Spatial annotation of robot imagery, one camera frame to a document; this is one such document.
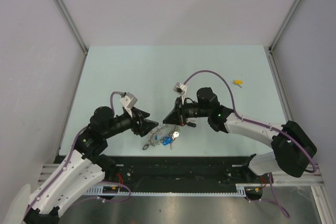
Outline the metal disc keyring organizer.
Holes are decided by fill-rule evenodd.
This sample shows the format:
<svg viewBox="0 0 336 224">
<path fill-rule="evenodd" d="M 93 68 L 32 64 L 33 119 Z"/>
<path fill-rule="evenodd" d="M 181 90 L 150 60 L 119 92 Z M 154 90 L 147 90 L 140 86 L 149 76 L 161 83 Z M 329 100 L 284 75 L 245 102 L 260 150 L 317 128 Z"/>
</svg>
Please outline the metal disc keyring organizer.
<svg viewBox="0 0 336 224">
<path fill-rule="evenodd" d="M 142 147 L 142 150 L 146 151 L 150 147 L 161 146 L 162 145 L 162 143 L 161 143 L 162 138 L 165 137 L 165 136 L 171 136 L 172 137 L 172 134 L 175 131 L 178 131 L 180 133 L 180 131 L 181 131 L 180 126 L 178 126 L 178 125 L 172 125 L 172 124 L 162 124 L 162 125 L 159 125 L 158 127 L 156 127 L 155 129 L 153 129 L 149 133 L 147 141 L 144 143 L 144 145 Z"/>
</svg>

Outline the black solid tag key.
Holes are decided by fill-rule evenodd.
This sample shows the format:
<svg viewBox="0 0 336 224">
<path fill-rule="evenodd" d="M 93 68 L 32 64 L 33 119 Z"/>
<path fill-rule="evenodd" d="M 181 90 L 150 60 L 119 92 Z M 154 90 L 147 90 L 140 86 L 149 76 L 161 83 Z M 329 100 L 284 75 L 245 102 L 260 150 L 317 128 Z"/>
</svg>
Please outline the black solid tag key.
<svg viewBox="0 0 336 224">
<path fill-rule="evenodd" d="M 189 126 L 189 127 L 196 127 L 196 124 L 194 122 L 191 122 L 191 121 L 188 121 L 186 125 Z"/>
</svg>

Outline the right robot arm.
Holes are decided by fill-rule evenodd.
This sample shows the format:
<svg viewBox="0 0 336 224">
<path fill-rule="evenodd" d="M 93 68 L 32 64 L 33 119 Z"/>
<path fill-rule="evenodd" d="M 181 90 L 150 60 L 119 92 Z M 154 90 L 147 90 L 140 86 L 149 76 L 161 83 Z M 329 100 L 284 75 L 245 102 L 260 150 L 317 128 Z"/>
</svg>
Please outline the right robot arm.
<svg viewBox="0 0 336 224">
<path fill-rule="evenodd" d="M 272 149 L 266 154 L 253 154 L 243 164 L 242 176 L 254 183 L 261 175 L 283 171 L 299 178 L 306 172 L 317 147 L 300 125 L 294 121 L 286 124 L 267 124 L 238 117 L 233 109 L 220 104 L 210 87 L 200 88 L 197 101 L 186 102 L 183 96 L 175 100 L 173 110 L 163 119 L 164 124 L 192 126 L 191 118 L 207 118 L 215 132 L 242 135 Z"/>
</svg>

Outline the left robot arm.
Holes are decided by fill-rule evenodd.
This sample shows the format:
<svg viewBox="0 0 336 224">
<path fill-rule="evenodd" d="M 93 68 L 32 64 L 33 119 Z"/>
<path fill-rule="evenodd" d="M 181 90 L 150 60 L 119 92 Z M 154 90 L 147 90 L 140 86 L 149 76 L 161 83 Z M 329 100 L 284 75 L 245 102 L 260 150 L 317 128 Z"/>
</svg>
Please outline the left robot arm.
<svg viewBox="0 0 336 224">
<path fill-rule="evenodd" d="M 56 170 L 30 196 L 24 223 L 58 223 L 66 210 L 88 189 L 115 178 L 113 159 L 103 154 L 107 140 L 131 130 L 146 136 L 158 126 L 150 114 L 137 108 L 116 116 L 108 106 L 94 111 L 89 124 L 76 135 L 71 149 Z"/>
</svg>

